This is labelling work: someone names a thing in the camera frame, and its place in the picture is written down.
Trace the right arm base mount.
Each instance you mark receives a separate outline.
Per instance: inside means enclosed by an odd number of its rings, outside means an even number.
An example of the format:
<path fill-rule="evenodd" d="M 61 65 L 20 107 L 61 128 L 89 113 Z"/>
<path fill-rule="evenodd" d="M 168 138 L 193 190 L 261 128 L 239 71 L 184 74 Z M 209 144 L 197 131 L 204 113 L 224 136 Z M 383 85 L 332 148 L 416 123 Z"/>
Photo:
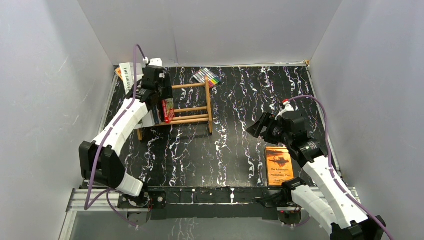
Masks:
<path fill-rule="evenodd" d="M 302 207 L 294 203 L 291 194 L 283 188 L 267 188 L 262 196 L 254 198 L 254 202 L 265 208 L 276 208 L 281 224 L 292 229 L 305 225 L 311 219 L 310 216 L 303 219 Z"/>

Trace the red book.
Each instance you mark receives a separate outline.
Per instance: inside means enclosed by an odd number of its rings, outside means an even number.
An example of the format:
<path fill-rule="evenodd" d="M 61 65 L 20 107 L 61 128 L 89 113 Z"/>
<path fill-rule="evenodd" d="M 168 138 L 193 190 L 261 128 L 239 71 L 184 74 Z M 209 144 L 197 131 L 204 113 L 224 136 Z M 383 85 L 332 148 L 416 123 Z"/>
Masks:
<path fill-rule="evenodd" d="M 174 99 L 165 98 L 161 100 L 161 117 L 162 122 L 169 124 L 175 116 Z"/>

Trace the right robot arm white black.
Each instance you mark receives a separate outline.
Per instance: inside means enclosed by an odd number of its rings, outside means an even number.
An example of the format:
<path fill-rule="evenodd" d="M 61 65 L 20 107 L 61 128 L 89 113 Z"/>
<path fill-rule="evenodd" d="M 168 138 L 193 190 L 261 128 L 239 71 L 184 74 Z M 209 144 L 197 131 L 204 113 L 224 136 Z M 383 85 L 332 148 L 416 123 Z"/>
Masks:
<path fill-rule="evenodd" d="M 320 142 L 306 130 L 305 118 L 298 111 L 274 116 L 264 113 L 246 130 L 254 138 L 270 144 L 284 144 L 292 160 L 315 182 L 323 198 L 297 177 L 281 185 L 281 199 L 288 207 L 299 205 L 314 218 L 332 240 L 380 240 L 385 222 L 363 210 L 329 162 Z"/>

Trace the floral patterned book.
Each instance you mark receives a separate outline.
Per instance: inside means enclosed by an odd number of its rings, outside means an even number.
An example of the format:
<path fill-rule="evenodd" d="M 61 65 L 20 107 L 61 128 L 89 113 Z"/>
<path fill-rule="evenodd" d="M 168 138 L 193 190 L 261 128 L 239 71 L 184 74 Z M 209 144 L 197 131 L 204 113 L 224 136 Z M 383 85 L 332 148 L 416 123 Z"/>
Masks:
<path fill-rule="evenodd" d="M 154 124 L 155 125 L 161 124 L 162 123 L 161 113 L 160 113 L 160 110 L 158 109 L 158 107 L 154 106 L 151 111 L 152 111 Z"/>

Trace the wooden book rack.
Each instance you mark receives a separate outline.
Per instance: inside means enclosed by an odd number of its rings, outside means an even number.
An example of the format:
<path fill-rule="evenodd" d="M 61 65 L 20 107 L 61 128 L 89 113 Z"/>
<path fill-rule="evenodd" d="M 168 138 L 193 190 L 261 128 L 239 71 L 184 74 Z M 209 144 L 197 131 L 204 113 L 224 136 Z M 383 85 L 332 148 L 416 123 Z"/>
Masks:
<path fill-rule="evenodd" d="M 205 92 L 205 105 L 204 106 L 198 106 L 198 107 L 186 107 L 186 108 L 176 108 L 175 107 L 175 101 L 173 97 L 174 90 L 185 90 L 185 89 L 194 89 L 194 88 L 204 88 Z M 171 126 L 171 125 L 184 125 L 184 124 L 194 124 L 194 123 L 207 123 L 207 129 L 210 134 L 213 133 L 213 113 L 212 113 L 212 103 L 211 103 L 211 88 L 209 87 L 209 83 L 206 80 L 205 83 L 188 83 L 188 84 L 180 84 L 180 85 L 173 85 L 172 84 L 172 98 L 174 102 L 174 118 L 170 123 L 164 123 L 162 121 L 161 124 L 154 125 L 153 127 L 157 126 Z M 157 106 L 157 108 L 160 110 L 160 116 L 161 114 L 161 101 L 154 104 L 154 106 Z M 135 128 L 136 135 L 139 141 L 143 140 L 143 133 L 142 129 L 143 125 L 139 124 Z"/>

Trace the white palm leaf book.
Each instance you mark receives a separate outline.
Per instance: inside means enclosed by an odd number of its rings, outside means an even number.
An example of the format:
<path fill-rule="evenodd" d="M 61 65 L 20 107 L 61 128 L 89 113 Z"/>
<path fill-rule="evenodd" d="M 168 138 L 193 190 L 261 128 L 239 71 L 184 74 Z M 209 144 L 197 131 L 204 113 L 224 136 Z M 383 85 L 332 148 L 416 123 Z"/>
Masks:
<path fill-rule="evenodd" d="M 140 81 L 144 74 L 143 74 L 143 64 L 137 62 L 136 63 L 136 81 Z M 128 94 L 134 90 L 134 84 L 135 84 L 135 75 L 134 75 L 134 63 L 133 62 L 126 62 L 126 63 L 120 63 L 119 67 L 121 69 L 122 77 L 123 77 L 123 85 L 125 93 Z"/>

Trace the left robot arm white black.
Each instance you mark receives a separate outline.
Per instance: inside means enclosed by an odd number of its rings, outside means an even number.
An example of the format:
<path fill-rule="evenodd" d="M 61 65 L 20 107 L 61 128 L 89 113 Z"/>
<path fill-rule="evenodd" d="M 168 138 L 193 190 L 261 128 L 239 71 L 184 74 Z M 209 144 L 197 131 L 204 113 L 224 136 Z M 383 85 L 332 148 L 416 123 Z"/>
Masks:
<path fill-rule="evenodd" d="M 90 183 L 98 183 L 130 196 L 137 208 L 149 203 L 149 194 L 143 191 L 141 180 L 126 172 L 120 155 L 124 144 L 136 125 L 149 114 L 162 98 L 169 74 L 161 66 L 147 65 L 137 86 L 126 94 L 121 108 L 92 141 L 79 146 L 81 175 Z"/>

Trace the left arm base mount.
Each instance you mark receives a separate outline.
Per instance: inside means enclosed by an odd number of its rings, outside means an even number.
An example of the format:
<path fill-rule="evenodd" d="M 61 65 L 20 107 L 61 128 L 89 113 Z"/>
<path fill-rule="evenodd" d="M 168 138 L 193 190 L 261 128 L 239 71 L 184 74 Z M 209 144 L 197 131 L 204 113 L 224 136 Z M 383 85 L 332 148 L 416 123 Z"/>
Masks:
<path fill-rule="evenodd" d="M 117 208 L 124 212 L 125 218 L 140 228 L 151 218 L 153 210 L 162 210 L 166 207 L 165 191 L 141 191 L 139 196 L 120 194 Z"/>

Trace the orange Huckleberry Finn book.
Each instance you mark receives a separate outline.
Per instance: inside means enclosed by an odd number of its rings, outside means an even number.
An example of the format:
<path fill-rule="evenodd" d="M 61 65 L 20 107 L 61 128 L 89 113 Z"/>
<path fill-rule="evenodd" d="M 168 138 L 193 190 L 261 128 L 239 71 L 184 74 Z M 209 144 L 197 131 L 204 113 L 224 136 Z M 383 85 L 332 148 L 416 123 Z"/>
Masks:
<path fill-rule="evenodd" d="M 281 186 L 295 177 L 292 158 L 286 147 L 265 148 L 268 186 Z"/>

